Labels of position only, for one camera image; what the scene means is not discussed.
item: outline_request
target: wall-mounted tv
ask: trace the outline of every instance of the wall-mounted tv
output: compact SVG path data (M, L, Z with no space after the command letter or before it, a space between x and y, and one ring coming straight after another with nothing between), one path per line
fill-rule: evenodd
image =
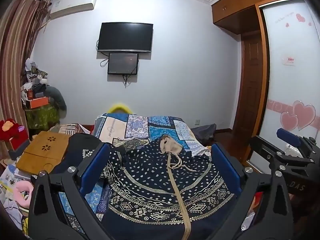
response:
M151 52L153 24L102 23L98 51Z

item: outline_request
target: air conditioner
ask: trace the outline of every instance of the air conditioner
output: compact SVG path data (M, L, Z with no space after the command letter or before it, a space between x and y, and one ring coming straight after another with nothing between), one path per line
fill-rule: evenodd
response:
M93 10L96 0L58 0L52 5L50 18L65 16L72 13Z

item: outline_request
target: striped curtain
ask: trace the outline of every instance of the striped curtain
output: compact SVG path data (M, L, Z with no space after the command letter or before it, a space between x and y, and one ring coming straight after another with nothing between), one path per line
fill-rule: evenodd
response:
M21 80L49 0L13 0L0 20L0 119L14 119L27 127L21 104ZM0 142L0 159L8 156Z

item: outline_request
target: patterned bedspread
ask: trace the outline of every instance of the patterned bedspread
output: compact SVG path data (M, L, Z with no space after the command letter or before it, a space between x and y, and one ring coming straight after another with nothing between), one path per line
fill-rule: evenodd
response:
M137 139L145 140L145 144L164 134L170 135L180 143L186 151L192 155L198 155L210 151L202 146L193 135L186 123L173 116L143 117L135 114L103 114L95 122L93 135L102 142L109 142L115 146L123 143L131 144L134 148Z

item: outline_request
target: orange box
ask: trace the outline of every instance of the orange box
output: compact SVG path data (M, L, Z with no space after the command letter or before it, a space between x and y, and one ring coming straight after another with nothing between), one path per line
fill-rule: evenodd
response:
M36 107L40 107L40 106L45 106L49 104L49 99L47 97L44 98L36 98L36 99L32 99L30 100L30 108L36 108Z

